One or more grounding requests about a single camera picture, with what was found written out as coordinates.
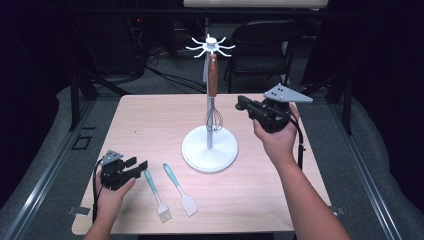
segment wooden table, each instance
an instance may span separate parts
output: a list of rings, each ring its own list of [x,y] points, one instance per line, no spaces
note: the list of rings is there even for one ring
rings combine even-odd
[[[237,96],[221,94],[216,98],[216,107],[224,117],[224,127],[237,139],[238,155],[232,165],[215,174],[194,170],[181,153],[185,136],[203,125],[206,95],[122,97],[99,158],[110,149],[124,154],[123,160],[133,156],[137,157],[138,164],[148,160],[159,195],[169,206],[172,219],[161,223],[156,200],[142,174],[125,197],[112,233],[196,234],[293,230],[278,174],[262,143],[254,135],[252,120],[247,112],[234,108]],[[245,96],[258,101],[263,99],[262,94]],[[331,205],[304,130],[303,134],[306,143],[304,172],[324,201]],[[182,188],[196,200],[198,212],[193,216],[188,217],[184,212],[180,194],[163,170],[163,163],[171,166]],[[81,206],[91,208],[92,204],[90,181]],[[72,231],[77,235],[85,234],[90,226],[91,211],[88,216],[76,216]]]
[[[185,7],[325,8],[328,0],[184,0]]]

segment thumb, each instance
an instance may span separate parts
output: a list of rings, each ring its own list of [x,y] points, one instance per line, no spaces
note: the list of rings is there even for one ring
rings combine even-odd
[[[122,193],[122,196],[125,196],[127,192],[134,186],[135,184],[135,178],[130,178],[124,185],[122,185],[121,188],[118,189],[120,193]]]
[[[262,128],[261,124],[258,122],[258,120],[253,119],[253,131],[260,140],[263,140],[265,137],[265,130]]]

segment round white base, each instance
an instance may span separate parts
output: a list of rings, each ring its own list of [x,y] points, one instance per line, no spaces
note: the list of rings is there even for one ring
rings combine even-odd
[[[225,128],[212,134],[211,149],[207,147],[206,126],[193,129],[182,144],[183,157],[188,165],[207,173],[219,172],[230,166],[236,159],[237,151],[236,138]]]

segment human hand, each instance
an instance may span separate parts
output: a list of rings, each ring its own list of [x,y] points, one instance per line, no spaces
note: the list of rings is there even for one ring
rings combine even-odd
[[[296,119],[299,119],[299,111],[297,108],[290,104],[290,112]],[[267,133],[261,124],[254,119],[253,129],[255,135],[262,141],[266,154],[271,159],[272,163],[276,165],[279,161],[293,159],[293,146],[296,139],[297,129],[293,123],[289,122],[284,129],[275,133]]]
[[[121,209],[124,196],[134,186],[135,178],[131,178],[118,190],[113,191],[102,186],[100,173],[96,175],[96,189],[98,194],[97,200],[97,219],[102,219],[108,222],[115,222]]]

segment wire whisk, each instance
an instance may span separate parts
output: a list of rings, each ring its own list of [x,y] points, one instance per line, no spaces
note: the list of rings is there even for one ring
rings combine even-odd
[[[210,109],[205,116],[206,129],[209,132],[218,132],[222,129],[224,119],[215,107],[215,97],[218,93],[218,61],[216,54],[209,56],[208,66],[208,96],[210,98]]]

